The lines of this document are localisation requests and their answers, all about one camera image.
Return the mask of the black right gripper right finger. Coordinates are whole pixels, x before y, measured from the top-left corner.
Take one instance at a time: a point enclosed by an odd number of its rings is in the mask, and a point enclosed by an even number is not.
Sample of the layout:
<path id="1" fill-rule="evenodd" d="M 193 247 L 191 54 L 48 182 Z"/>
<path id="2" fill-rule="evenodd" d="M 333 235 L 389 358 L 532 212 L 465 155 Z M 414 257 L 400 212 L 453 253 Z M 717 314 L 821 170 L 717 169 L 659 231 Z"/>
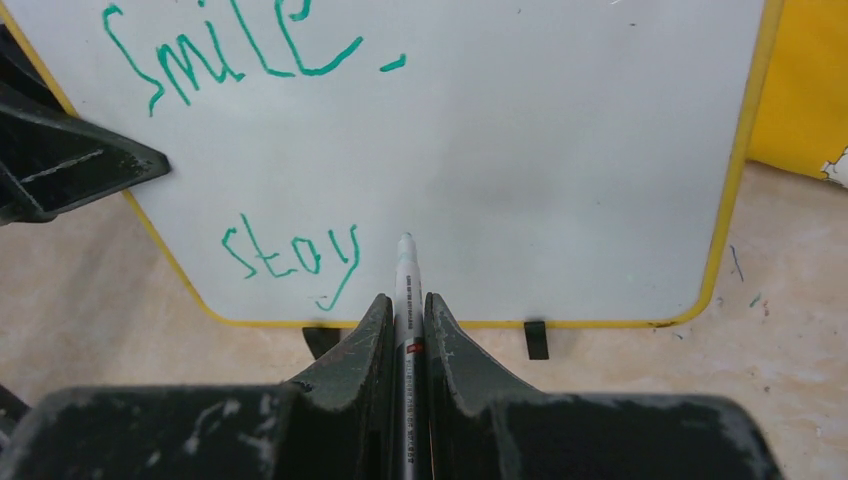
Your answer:
<path id="1" fill-rule="evenodd" d="M 425 300 L 438 479 L 779 479 L 760 427 L 719 396 L 547 393 Z"/>

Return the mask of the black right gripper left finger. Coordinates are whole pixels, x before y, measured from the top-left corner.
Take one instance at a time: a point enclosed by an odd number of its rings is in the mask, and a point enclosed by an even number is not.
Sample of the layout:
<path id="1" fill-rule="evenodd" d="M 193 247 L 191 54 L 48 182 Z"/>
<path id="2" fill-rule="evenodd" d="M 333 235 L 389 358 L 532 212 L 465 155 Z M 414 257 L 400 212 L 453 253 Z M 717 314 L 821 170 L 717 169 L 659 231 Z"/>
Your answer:
<path id="1" fill-rule="evenodd" d="M 392 303 L 264 385 L 73 387 L 22 419 L 5 479 L 382 479 Z"/>

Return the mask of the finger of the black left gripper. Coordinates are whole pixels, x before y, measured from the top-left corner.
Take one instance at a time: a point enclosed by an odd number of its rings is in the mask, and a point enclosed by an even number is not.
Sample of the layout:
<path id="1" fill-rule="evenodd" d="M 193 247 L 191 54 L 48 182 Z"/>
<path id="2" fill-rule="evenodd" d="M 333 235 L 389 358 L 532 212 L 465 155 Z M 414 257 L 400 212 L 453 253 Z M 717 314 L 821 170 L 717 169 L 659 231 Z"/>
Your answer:
<path id="1" fill-rule="evenodd" d="M 69 115 L 1 29 L 1 222 L 58 215 L 162 177 L 167 157 Z"/>

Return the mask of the white marker pen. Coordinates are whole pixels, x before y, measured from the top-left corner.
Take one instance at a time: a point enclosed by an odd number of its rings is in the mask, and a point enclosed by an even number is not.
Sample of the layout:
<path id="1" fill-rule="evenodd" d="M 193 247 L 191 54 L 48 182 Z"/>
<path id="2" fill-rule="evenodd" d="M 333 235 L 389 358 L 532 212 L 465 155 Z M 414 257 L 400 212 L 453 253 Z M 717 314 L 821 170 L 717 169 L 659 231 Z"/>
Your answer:
<path id="1" fill-rule="evenodd" d="M 400 237 L 397 254 L 393 299 L 395 384 L 391 477 L 430 479 L 432 460 L 423 294 L 417 248 L 410 233 Z"/>

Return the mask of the yellow-framed whiteboard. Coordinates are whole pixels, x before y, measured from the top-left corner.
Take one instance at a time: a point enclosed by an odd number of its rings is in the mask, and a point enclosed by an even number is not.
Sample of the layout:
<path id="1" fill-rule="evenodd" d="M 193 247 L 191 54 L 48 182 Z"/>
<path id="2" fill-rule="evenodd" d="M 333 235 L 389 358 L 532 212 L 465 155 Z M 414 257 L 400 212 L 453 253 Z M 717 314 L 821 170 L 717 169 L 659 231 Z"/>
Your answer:
<path id="1" fill-rule="evenodd" d="M 418 245 L 467 327 L 709 304 L 779 1 L 5 1 L 212 317 L 344 326 Z"/>

